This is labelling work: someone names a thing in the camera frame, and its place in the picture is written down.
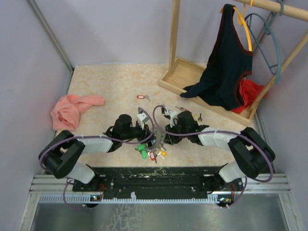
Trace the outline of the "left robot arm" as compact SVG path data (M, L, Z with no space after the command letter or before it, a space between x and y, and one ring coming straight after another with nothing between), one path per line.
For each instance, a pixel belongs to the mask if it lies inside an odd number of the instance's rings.
M99 188L100 179L90 166L78 162L80 156L96 152L111 153L124 143L150 142L154 131L146 125L147 121L152 122L151 117L146 112L140 112L135 126L132 125L131 116L122 114L113 126L97 136L75 136L72 132L63 130L41 151L39 164L57 179L71 178L94 191Z

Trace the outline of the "large keyring with coloured tags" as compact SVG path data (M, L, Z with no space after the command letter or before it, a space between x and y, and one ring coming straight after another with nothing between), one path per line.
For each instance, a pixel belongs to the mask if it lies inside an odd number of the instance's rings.
M164 139L166 134L157 126L154 126L154 136L147 143L140 144L135 148L140 153L142 159L150 158L151 161L157 163L157 158L165 158L167 152L164 148Z

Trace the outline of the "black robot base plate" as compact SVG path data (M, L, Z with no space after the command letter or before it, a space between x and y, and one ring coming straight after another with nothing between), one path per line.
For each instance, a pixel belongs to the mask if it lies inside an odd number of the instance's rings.
M95 167L89 184L73 182L73 191L93 193L93 202L215 203L231 205L244 183L225 183L220 167Z

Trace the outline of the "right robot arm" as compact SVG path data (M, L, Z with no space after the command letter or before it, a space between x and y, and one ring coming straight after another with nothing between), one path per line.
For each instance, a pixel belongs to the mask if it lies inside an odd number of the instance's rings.
M162 109L162 114L169 119L165 126L164 143L173 145L187 138L191 143L214 146L232 153L235 161L223 166L215 178L218 189L227 190L233 180L245 176L254 179L267 169L273 172L271 163L276 155L253 128L246 127L240 132L222 131L199 125L189 111L178 113Z

